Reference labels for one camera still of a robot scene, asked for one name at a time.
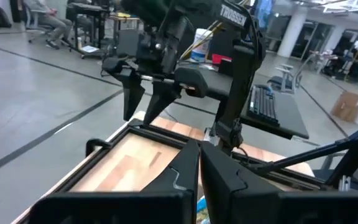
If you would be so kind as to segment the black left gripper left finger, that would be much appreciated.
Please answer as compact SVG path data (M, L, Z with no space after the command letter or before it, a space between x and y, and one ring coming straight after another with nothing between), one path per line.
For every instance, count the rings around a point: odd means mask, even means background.
M30 224L195 223L200 149L189 140L140 192L51 194L30 210Z

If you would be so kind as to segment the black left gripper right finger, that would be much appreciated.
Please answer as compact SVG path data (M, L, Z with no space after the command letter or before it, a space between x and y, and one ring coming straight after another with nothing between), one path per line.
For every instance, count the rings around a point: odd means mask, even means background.
M358 223L358 191L283 191L209 142L201 179L211 223Z

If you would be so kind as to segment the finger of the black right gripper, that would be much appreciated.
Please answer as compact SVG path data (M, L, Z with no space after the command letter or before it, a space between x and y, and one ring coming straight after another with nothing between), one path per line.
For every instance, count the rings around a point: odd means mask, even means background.
M144 124L150 124L172 102L180 97L178 85L154 82L153 94L144 116Z
M141 86L141 77L132 69L122 69L116 77L124 90L124 120L129 121L139 105L145 89Z

